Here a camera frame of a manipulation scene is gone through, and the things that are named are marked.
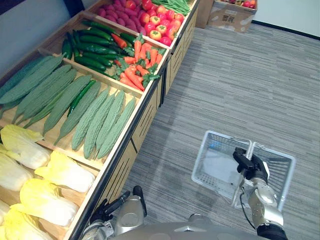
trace black cable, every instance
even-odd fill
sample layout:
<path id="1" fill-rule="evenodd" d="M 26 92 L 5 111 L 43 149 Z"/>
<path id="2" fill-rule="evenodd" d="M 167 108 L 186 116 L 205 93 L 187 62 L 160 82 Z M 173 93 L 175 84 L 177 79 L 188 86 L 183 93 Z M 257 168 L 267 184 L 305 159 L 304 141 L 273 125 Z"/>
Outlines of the black cable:
<path id="1" fill-rule="evenodd" d="M 242 190 L 242 193 L 240 194 L 240 203 L 241 203 L 242 211 L 245 216 L 245 219 L 248 221 L 248 223 L 251 225 L 251 227 L 253 227 L 253 229 L 256 230 L 255 226 L 251 223 L 251 221 L 249 220 L 249 218 L 247 217 L 247 214 L 245 212 L 244 204 L 242 202 L 242 195 L 244 195 L 244 194 L 245 194 L 244 190 Z"/>

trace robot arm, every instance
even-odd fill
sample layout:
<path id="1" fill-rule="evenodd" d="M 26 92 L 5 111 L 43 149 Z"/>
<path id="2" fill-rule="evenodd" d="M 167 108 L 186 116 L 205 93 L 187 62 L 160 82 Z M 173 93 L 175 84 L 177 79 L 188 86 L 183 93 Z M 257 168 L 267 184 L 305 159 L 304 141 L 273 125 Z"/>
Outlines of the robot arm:
<path id="1" fill-rule="evenodd" d="M 236 148 L 233 157 L 239 163 L 237 171 L 251 181 L 253 188 L 248 194 L 253 225 L 257 235 L 271 240 L 288 240 L 283 230 L 284 219 L 277 209 L 274 190 L 268 186 L 268 172 L 263 161 L 252 155 L 251 161 L 245 150 Z"/>

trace wooden produce display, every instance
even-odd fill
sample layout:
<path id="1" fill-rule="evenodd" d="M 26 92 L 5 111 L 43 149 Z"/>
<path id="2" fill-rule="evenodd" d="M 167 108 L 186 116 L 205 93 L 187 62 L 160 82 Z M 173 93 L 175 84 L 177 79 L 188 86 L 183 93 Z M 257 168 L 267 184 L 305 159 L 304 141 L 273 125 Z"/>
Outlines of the wooden produce display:
<path id="1" fill-rule="evenodd" d="M 195 22 L 197 18 L 197 7 L 199 0 L 190 2 L 190 13 L 185 17 L 176 38 L 171 46 L 166 46 L 143 36 L 145 42 L 156 48 L 166 49 L 163 58 L 158 65 L 154 74 L 161 75 L 157 81 L 150 81 L 144 92 L 125 85 L 118 80 L 101 74 L 86 66 L 78 64 L 74 59 L 64 58 L 62 65 L 70 64 L 76 70 L 76 76 L 91 75 L 93 79 L 101 82 L 100 92 L 110 87 L 110 94 L 117 91 L 124 91 L 125 104 L 132 98 L 135 98 L 135 108 L 124 126 L 120 136 L 118 137 L 113 149 L 107 156 L 101 159 L 94 159 L 91 155 L 88 159 L 84 158 L 84 149 L 81 146 L 77 151 L 72 150 L 71 140 L 75 132 L 73 129 L 69 134 L 63 137 L 57 145 L 54 142 L 58 138 L 60 127 L 67 119 L 67 112 L 61 117 L 54 128 L 49 130 L 43 140 L 37 143 L 46 149 L 55 150 L 74 159 L 80 166 L 89 170 L 95 176 L 91 188 L 86 193 L 79 193 L 67 187 L 60 187 L 60 195 L 67 198 L 78 205 L 79 209 L 72 223 L 68 227 L 61 227 L 40 220 L 42 230 L 48 232 L 55 240 L 79 239 L 81 232 L 84 230 L 92 211 L 99 203 L 107 198 L 109 202 L 116 199 L 123 188 L 123 185 L 130 173 L 132 165 L 141 148 L 145 136 L 150 128 L 158 107 L 162 104 L 165 94 L 169 91 L 170 86 L 178 72 L 181 62 L 186 54 L 193 37 Z M 16 66 L 9 70 L 1 79 L 2 86 L 11 76 L 13 76 L 25 64 L 40 56 L 60 56 L 62 52 L 62 43 L 66 38 L 67 32 L 72 30 L 87 29 L 83 21 L 94 21 L 108 27 L 112 27 L 118 34 L 127 33 L 137 37 L 139 34 L 131 29 L 114 23 L 108 19 L 96 15 L 96 10 L 103 4 L 110 3 L 111 0 L 101 0 L 95 3 L 88 11 L 82 11 L 71 18 L 65 25 L 54 32 L 44 42 L 35 48 L 30 54 L 24 57 Z M 109 69 L 108 73 L 112 75 L 113 69 Z M 0 119 L 0 126 L 4 127 L 11 124 L 17 107 L 4 112 Z M 42 133 L 44 122 L 48 116 L 34 123 L 29 129 Z M 20 126 L 24 126 L 28 121 L 23 121 Z M 0 188 L 0 199 L 7 204 L 15 204 L 19 202 L 19 193 Z"/>

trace black baseboard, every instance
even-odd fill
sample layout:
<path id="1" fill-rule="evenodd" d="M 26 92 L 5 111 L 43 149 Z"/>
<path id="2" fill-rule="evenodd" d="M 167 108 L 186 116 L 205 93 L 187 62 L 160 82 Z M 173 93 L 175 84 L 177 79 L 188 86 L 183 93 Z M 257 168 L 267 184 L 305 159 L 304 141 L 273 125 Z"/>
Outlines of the black baseboard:
<path id="1" fill-rule="evenodd" d="M 277 25 L 265 23 L 265 22 L 262 22 L 262 21 L 256 21 L 256 20 L 252 20 L 252 23 L 253 24 L 262 25 L 262 26 L 265 26 L 265 27 L 269 27 L 269 28 L 273 28 L 273 29 L 279 29 L 279 30 L 286 31 L 286 32 L 289 32 L 289 33 L 293 33 L 293 34 L 298 34 L 298 35 L 305 36 L 305 37 L 308 37 L 308 38 L 311 38 L 311 39 L 320 40 L 319 36 L 311 35 L 311 34 L 308 34 L 308 33 L 305 33 L 305 32 L 301 32 L 301 31 L 292 30 L 290 28 L 277 26 Z"/>

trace red fruit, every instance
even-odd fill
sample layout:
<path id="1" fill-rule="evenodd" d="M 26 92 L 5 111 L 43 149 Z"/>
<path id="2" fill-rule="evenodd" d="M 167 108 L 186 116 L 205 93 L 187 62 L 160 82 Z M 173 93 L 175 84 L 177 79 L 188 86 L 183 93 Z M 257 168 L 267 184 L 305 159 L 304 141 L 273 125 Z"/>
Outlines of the red fruit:
<path id="1" fill-rule="evenodd" d="M 176 13 L 176 14 L 174 15 L 174 19 L 179 20 L 179 21 L 181 22 L 181 24 L 182 24 L 183 21 L 185 20 L 185 16 L 184 16 L 183 14 L 181 14 L 181 13 Z"/>
<path id="2" fill-rule="evenodd" d="M 167 36 L 163 36 L 159 42 L 167 46 L 170 46 L 172 43 L 171 39 Z"/>
<path id="3" fill-rule="evenodd" d="M 161 21 L 167 19 L 166 14 L 163 12 L 158 13 L 157 17 L 160 18 Z"/>
<path id="4" fill-rule="evenodd" d="M 153 7 L 151 0 L 142 0 L 142 8 L 146 11 L 150 10 Z"/>
<path id="5" fill-rule="evenodd" d="M 166 27 L 169 27 L 170 21 L 169 21 L 168 19 L 162 20 L 162 21 L 160 22 L 160 25 L 164 25 L 164 26 L 166 26 Z"/>
<path id="6" fill-rule="evenodd" d="M 166 18 L 170 21 L 175 19 L 175 11 L 173 10 L 168 10 L 165 15 L 166 15 Z"/>
<path id="7" fill-rule="evenodd" d="M 146 13 L 149 14 L 150 18 L 153 17 L 153 16 L 157 16 L 157 13 L 156 13 L 155 10 L 149 10 Z"/>
<path id="8" fill-rule="evenodd" d="M 131 9 L 132 11 L 136 10 L 136 7 L 137 7 L 136 3 L 132 0 L 128 0 L 125 3 L 125 8 Z"/>
<path id="9" fill-rule="evenodd" d="M 146 12 L 142 13 L 140 18 L 139 18 L 139 21 L 141 23 L 142 26 L 144 26 L 145 24 L 147 24 L 150 20 L 150 15 Z"/>
<path id="10" fill-rule="evenodd" d="M 245 1 L 242 6 L 248 8 L 250 6 L 250 1 Z"/>
<path id="11" fill-rule="evenodd" d="M 150 10 L 157 10 L 157 6 L 154 3 L 152 3 Z"/>
<path id="12" fill-rule="evenodd" d="M 159 31 L 152 30 L 150 32 L 150 38 L 152 38 L 153 40 L 159 41 L 162 38 L 162 36 Z"/>
<path id="13" fill-rule="evenodd" d="M 173 41 L 174 38 L 176 37 L 177 32 L 178 32 L 177 27 L 175 25 L 171 25 L 166 30 L 165 36 L 168 37 L 171 41 Z"/>
<path id="14" fill-rule="evenodd" d="M 181 26 L 181 22 L 177 19 L 172 20 L 170 24 L 176 26 L 177 29 L 179 29 Z"/>
<path id="15" fill-rule="evenodd" d="M 164 6 L 162 6 L 162 5 L 159 5 L 159 6 L 156 8 L 156 13 L 157 13 L 157 14 L 159 14 L 159 13 L 165 14 L 166 11 L 167 11 L 167 9 L 166 9 Z"/>
<path id="16" fill-rule="evenodd" d="M 154 25 L 152 22 L 148 22 L 147 24 L 144 25 L 144 29 L 147 35 L 149 35 L 149 33 L 152 30 L 156 29 L 156 25 Z"/>
<path id="17" fill-rule="evenodd" d="M 152 17 L 150 17 L 150 22 L 153 23 L 154 25 L 158 26 L 161 22 L 161 19 L 157 16 L 152 16 Z"/>
<path id="18" fill-rule="evenodd" d="M 158 32 L 161 33 L 161 35 L 164 35 L 167 31 L 167 27 L 165 25 L 159 25 L 155 28 Z"/>

